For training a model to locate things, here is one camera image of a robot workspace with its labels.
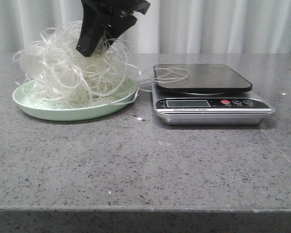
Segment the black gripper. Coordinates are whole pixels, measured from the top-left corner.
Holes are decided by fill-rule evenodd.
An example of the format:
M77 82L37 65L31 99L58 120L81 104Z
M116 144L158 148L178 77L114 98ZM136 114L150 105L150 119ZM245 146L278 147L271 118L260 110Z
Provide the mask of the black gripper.
M135 25L132 14L145 15L150 7L146 0L82 0L83 20L76 50L90 57L106 31L107 48L125 31Z

